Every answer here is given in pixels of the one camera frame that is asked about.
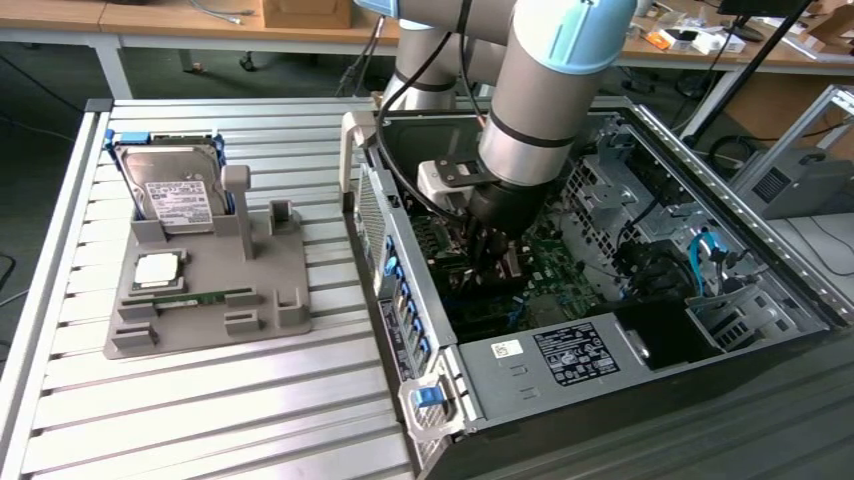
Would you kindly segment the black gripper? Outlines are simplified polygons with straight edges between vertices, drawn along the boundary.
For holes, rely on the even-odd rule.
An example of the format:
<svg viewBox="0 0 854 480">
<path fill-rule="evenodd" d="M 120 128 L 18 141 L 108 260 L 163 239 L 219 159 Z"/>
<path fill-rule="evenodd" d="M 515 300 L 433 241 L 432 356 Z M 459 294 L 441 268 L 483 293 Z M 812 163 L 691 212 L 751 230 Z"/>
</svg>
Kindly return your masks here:
<svg viewBox="0 0 854 480">
<path fill-rule="evenodd" d="M 546 202 L 548 185 L 523 187 L 499 181 L 475 186 L 465 209 L 463 239 L 477 273 L 492 269 L 533 224 Z"/>
</svg>

